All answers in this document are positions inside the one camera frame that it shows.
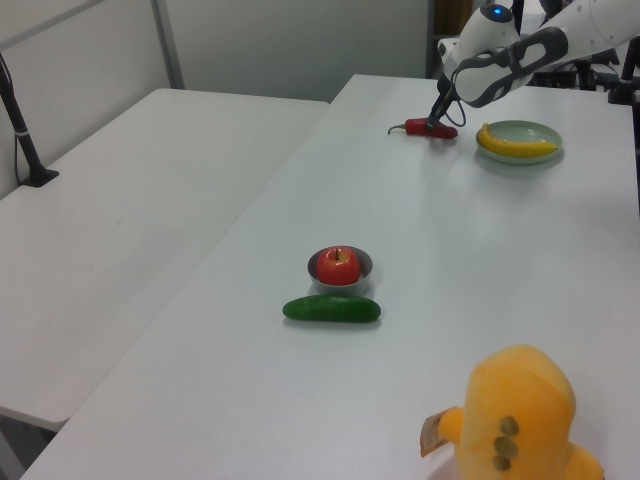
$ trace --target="cucumber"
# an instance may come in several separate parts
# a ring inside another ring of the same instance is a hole
[[[292,300],[282,313],[294,320],[369,323],[380,316],[381,310],[376,302],[364,297],[312,295]]]

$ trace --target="wall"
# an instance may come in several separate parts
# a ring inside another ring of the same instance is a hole
[[[148,0],[105,0],[2,54],[45,165],[169,86]],[[15,186],[13,127],[0,107],[0,198]]]
[[[354,73],[425,77],[427,0],[160,0],[188,89],[331,101]]]

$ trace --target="yellow banana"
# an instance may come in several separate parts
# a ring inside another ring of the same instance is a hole
[[[558,149],[555,143],[540,140],[539,142],[512,142],[496,138],[489,130],[489,124],[482,125],[482,130],[478,132],[478,143],[490,152],[507,157],[539,157],[548,155]]]

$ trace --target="stuffed toy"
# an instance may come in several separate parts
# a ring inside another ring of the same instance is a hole
[[[573,389],[540,350],[499,351],[472,372],[464,409],[442,416],[464,480],[603,480],[598,461],[569,442]]]

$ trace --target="red apple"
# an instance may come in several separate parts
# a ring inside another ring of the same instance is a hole
[[[351,285],[360,279],[360,262],[348,247],[327,248],[318,257],[316,276],[327,285]]]

